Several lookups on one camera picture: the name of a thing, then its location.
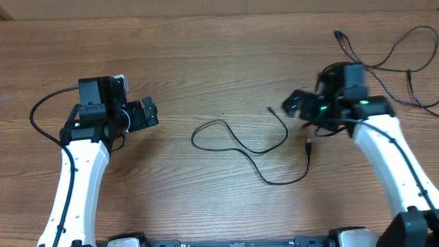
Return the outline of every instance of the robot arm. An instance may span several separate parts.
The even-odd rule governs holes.
[[[364,122],[378,127],[387,132],[403,148],[408,156],[416,175],[423,187],[428,191],[429,197],[436,208],[439,208],[439,191],[428,179],[419,165],[416,157],[404,139],[403,133],[396,117],[389,115],[371,116]],[[407,212],[409,207],[416,207],[419,211],[430,210],[417,186],[409,167],[393,143],[376,133],[367,126],[356,125],[353,133],[355,143],[361,148],[370,164],[373,165],[375,174],[384,188],[392,217],[398,213]]]
[[[330,231],[329,241],[338,247],[426,246],[428,228],[439,240],[439,191],[410,150],[391,105],[383,96],[368,95],[361,63],[328,66],[318,75],[315,93],[296,90],[282,107],[290,117],[300,110],[299,117],[308,121],[305,128],[339,132],[344,125],[388,198],[394,219],[380,238],[363,228],[343,228]]]
[[[123,75],[79,80],[80,101],[73,107],[60,140],[75,162],[73,191],[56,243],[58,225],[71,184],[71,168],[67,153],[62,151],[61,176],[54,207],[38,247],[96,246],[95,216],[99,187],[108,164],[113,141],[129,132],[158,124],[157,109],[150,97],[127,102],[128,81]],[[123,246],[138,246],[130,238]]]
[[[71,196],[71,203],[64,223],[65,232],[61,235],[58,246],[74,246],[74,243],[91,244],[95,246],[95,216],[99,187],[102,175],[108,164],[110,155],[104,143],[92,143],[90,140],[72,141],[67,146],[75,159],[78,169]],[[50,214],[38,246],[52,245],[55,239],[57,225],[67,196],[70,180],[69,158],[62,151],[61,176],[58,183],[54,207]]]

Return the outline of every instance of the wood grain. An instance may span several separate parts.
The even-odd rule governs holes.
[[[210,119],[229,122],[239,138],[262,150],[289,126],[279,149],[254,159],[270,180],[304,172],[306,132],[281,102],[294,89],[312,90],[317,72],[347,60],[333,36],[338,28],[369,63],[385,57],[409,28],[439,28],[437,12],[365,12],[252,16],[0,22],[0,245],[35,246],[47,223],[60,172],[60,148],[29,124],[31,107],[79,78],[124,73],[129,99],[151,96],[157,127],[128,135],[105,172],[96,236],[144,231],[151,239],[267,239],[326,234],[363,225],[383,231],[388,203],[372,166],[346,133],[318,139],[311,171],[295,185],[265,185],[236,152],[212,153],[190,143]],[[395,51],[389,67],[416,68],[430,56],[433,36],[417,32]],[[439,61],[414,74],[423,102],[437,100]],[[379,73],[398,97],[409,100],[405,75]],[[370,93],[383,95],[368,76]],[[57,135],[78,92],[44,103],[37,124]],[[408,143],[439,184],[437,119],[394,104]],[[234,147],[221,125],[195,140]]]

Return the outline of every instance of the wire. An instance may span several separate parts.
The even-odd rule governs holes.
[[[425,201],[427,202],[429,208],[434,212],[434,216],[436,217],[435,220],[439,219],[439,213],[437,212],[435,206],[433,205],[433,202],[431,201],[430,197],[428,196],[428,191],[426,189],[424,189],[423,184],[421,183],[418,175],[416,174],[416,171],[413,168],[412,163],[410,162],[407,154],[404,152],[403,148],[396,142],[395,138],[391,137],[388,133],[386,133],[385,131],[380,130],[379,128],[369,124],[369,123],[365,123],[363,121],[359,121],[359,120],[355,120],[355,119],[323,119],[323,121],[330,121],[330,122],[350,122],[350,123],[354,123],[354,124],[361,124],[363,126],[369,127],[372,130],[374,130],[375,132],[378,132],[379,134],[385,136],[387,139],[389,139],[390,143],[393,143],[395,145],[395,147],[398,149],[398,151],[401,153],[401,155],[403,156],[405,162],[407,163],[407,166],[409,167],[410,172],[412,173],[412,176],[416,182],[416,185],[419,187],[420,190],[420,195],[422,195],[425,199]]]
[[[277,148],[278,146],[280,146],[280,145],[282,145],[286,140],[287,140],[287,138],[288,138],[288,128],[287,128],[287,126],[285,125],[285,123],[282,121],[282,119],[274,112],[274,110],[271,108],[271,106],[268,106],[267,107],[267,109],[280,121],[280,123],[283,125],[283,127],[285,128],[285,138],[280,142],[280,143],[278,143],[278,144],[276,144],[275,146],[273,146],[273,147],[271,147],[271,148],[269,148],[269,149],[267,149],[267,150],[264,150],[264,151],[260,151],[260,152],[258,152],[258,151],[254,151],[254,150],[251,150],[250,148],[247,148],[237,137],[236,137],[236,135],[235,135],[235,133],[232,131],[232,129],[230,128],[230,126],[227,124],[227,122],[226,121],[224,121],[223,119],[215,119],[215,120],[212,120],[212,121],[208,121],[207,123],[204,123],[204,124],[202,124],[201,126],[199,126],[198,128],[196,128],[194,131],[193,131],[193,133],[192,133],[192,137],[191,137],[191,142],[192,142],[192,145],[194,146],[194,147],[196,147],[197,149],[199,149],[199,150],[204,150],[204,151],[212,151],[212,152],[225,152],[225,151],[238,151],[238,152],[240,152],[241,154],[243,154],[245,157],[247,157],[248,158],[248,160],[253,164],[253,167],[256,169],[256,172],[258,173],[258,175],[259,175],[259,177],[262,179],[262,181],[264,181],[265,183],[267,183],[267,184],[269,184],[269,185],[290,185],[290,184],[292,184],[292,183],[296,183],[296,182],[298,182],[298,181],[300,181],[300,180],[302,180],[307,174],[308,174],[308,171],[309,171],[309,165],[310,165],[310,162],[311,162],[311,142],[307,142],[308,144],[307,144],[307,146],[306,146],[306,149],[307,149],[307,154],[308,154],[308,162],[307,162],[307,169],[306,169],[306,171],[305,171],[305,173],[300,177],[300,178],[297,178],[296,180],[293,180],[293,181],[289,181],[289,182],[285,182],[285,183],[274,183],[274,182],[270,182],[270,181],[268,181],[268,180],[266,180],[265,178],[264,178],[264,176],[262,175],[262,173],[261,173],[261,171],[259,170],[259,168],[257,167],[257,165],[256,165],[256,163],[252,160],[252,158],[246,153],[246,152],[244,152],[243,150],[241,150],[241,149],[239,149],[239,148],[202,148],[202,147],[200,147],[199,145],[197,145],[197,144],[195,144],[195,142],[193,141],[193,139],[194,139],[194,137],[197,135],[197,133],[199,133],[199,131],[201,130],[201,129],[203,129],[204,127],[206,127],[206,126],[208,126],[208,125],[211,125],[211,124],[213,124],[213,123],[215,123],[215,122],[222,122],[224,125],[226,125],[226,127],[228,128],[228,131],[232,134],[232,136],[233,136],[233,138],[241,145],[241,147],[243,147],[243,148],[245,148],[247,151],[249,151],[249,152],[252,152],[253,154],[266,154],[266,153],[268,153],[269,151],[271,151],[271,150],[273,150],[274,148]]]
[[[117,150],[125,147],[125,145],[126,145],[125,133],[122,134],[122,139],[123,139],[122,144],[118,148],[115,148],[115,149],[111,150],[111,152],[117,151]]]
[[[34,121],[34,113],[36,111],[36,109],[46,100],[48,100],[49,98],[58,95],[60,93],[64,93],[64,92],[68,92],[68,91],[72,91],[72,90],[76,90],[78,89],[77,86],[68,88],[68,89],[62,89],[59,91],[56,91],[55,93],[51,93],[48,96],[42,98],[38,103],[35,104],[35,106],[31,109],[30,111],[30,115],[29,115],[29,120],[30,120],[30,124],[32,124],[32,126],[35,128],[36,131],[38,131],[39,133],[41,133],[43,136],[47,137],[49,140],[53,141],[54,143],[56,143],[57,145],[59,145],[67,154],[67,156],[69,157],[69,161],[70,161],[70,183],[69,183],[69,189],[67,191],[67,197],[66,197],[66,202],[64,204],[64,208],[62,209],[62,214],[61,214],[61,218],[60,218],[60,223],[59,225],[57,225],[57,231],[56,231],[56,236],[54,239],[54,244],[53,247],[58,246],[58,242],[60,241],[61,238],[61,233],[64,231],[64,223],[66,220],[66,216],[67,216],[67,211],[69,210],[69,205],[70,205],[70,200],[71,200],[71,194],[73,192],[73,183],[75,181],[75,161],[73,160],[73,157],[69,151],[69,149],[63,145],[59,140],[57,140],[55,137],[51,136],[50,134],[47,134],[44,130],[42,130],[40,127],[38,127]]]
[[[423,65],[421,66],[419,69],[415,69],[415,70],[410,70],[410,69],[406,69],[406,70],[402,70],[402,69],[388,69],[388,68],[383,68],[381,67],[381,65],[385,64],[388,59],[390,58],[390,56],[393,54],[393,51],[395,50],[396,46],[399,45],[400,42],[402,42],[403,40],[405,40],[408,35],[413,32],[414,30],[417,30],[419,28],[424,28],[424,29],[429,29],[434,33],[434,36],[436,37],[436,42],[434,45],[434,50],[433,50],[433,54],[431,55],[430,59]],[[351,46],[351,42],[349,41],[349,38],[347,35],[343,34],[341,31],[336,30],[335,32],[335,37],[337,38],[337,41],[340,45],[340,47],[342,48],[343,52],[354,62],[361,62],[364,65],[364,69],[367,70],[369,73],[371,73],[378,81],[379,83],[382,85],[382,87],[384,88],[384,90],[386,91],[386,93],[395,101],[397,101],[398,103],[401,104],[405,104],[405,105],[409,105],[409,106],[416,106],[416,107],[421,107],[422,109],[426,110],[428,113],[431,113],[434,116],[439,117],[439,115],[437,113],[434,113],[433,111],[429,110],[428,108],[436,106],[439,104],[439,100],[433,104],[429,104],[429,105],[423,105],[417,98],[414,89],[413,89],[413,85],[412,85],[412,73],[416,73],[419,72],[423,69],[425,69],[425,67],[427,67],[428,65],[431,64],[431,61],[435,58],[437,50],[438,50],[438,46],[439,46],[439,35],[438,32],[430,27],[430,26],[426,26],[426,25],[421,25],[418,27],[414,27],[411,30],[409,30],[408,32],[406,32],[404,35],[402,35],[402,37],[400,37],[400,39],[397,40],[397,42],[392,46],[389,54],[385,57],[385,59],[381,62],[379,62],[378,64],[375,65],[367,65],[365,64],[361,59],[359,59],[359,57],[357,56],[357,54],[354,52],[352,46]],[[346,50],[346,48],[343,46],[342,44],[342,38],[346,39],[346,41],[348,42],[348,46],[349,49],[351,50],[352,54],[354,55],[354,57],[352,57]],[[374,69],[376,70],[380,70],[380,71],[390,71],[390,72],[404,72],[407,73],[408,76],[408,80],[409,80],[409,86],[410,86],[410,92],[412,93],[413,98],[416,100],[417,104],[415,103],[411,103],[411,102],[406,102],[403,101],[401,99],[396,98],[393,94],[391,94],[391,92],[389,92],[389,90],[387,89],[387,87],[385,86],[385,84],[383,83],[383,80],[373,71]]]

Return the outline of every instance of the table surface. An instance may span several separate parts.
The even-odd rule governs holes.
[[[238,152],[205,152],[190,142],[200,124],[225,119],[255,150],[290,136],[281,147],[254,156],[273,181],[305,170],[304,123],[288,118],[281,102],[294,89],[312,91],[316,74],[345,61],[333,30],[349,35],[370,64],[417,25],[439,28],[439,12],[356,12],[79,21],[0,22],[0,242],[35,246],[47,223],[60,174],[60,148],[29,124],[42,97],[75,86],[79,78],[125,74],[129,100],[151,96],[160,124],[128,135],[101,185],[98,240],[144,231],[150,239],[279,239],[326,234],[340,226],[383,231],[391,222],[372,165],[346,133],[317,139],[311,171],[299,183],[269,186]],[[388,67],[415,69],[431,55],[434,37],[411,35]],[[439,60],[414,74],[423,102],[437,100]],[[404,73],[382,73],[388,88],[410,99]],[[371,95],[383,95],[367,77]],[[37,111],[36,123],[58,136],[78,92]],[[439,184],[437,119],[392,102],[408,143]],[[205,129],[196,142],[237,147],[225,127]]]

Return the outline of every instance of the cable connector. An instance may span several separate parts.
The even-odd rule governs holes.
[[[311,156],[312,144],[311,144],[311,139],[310,138],[308,138],[307,142],[305,143],[305,150],[307,151],[307,155]]]
[[[340,40],[341,38],[346,38],[346,35],[340,30],[334,30],[334,35],[337,40]]]

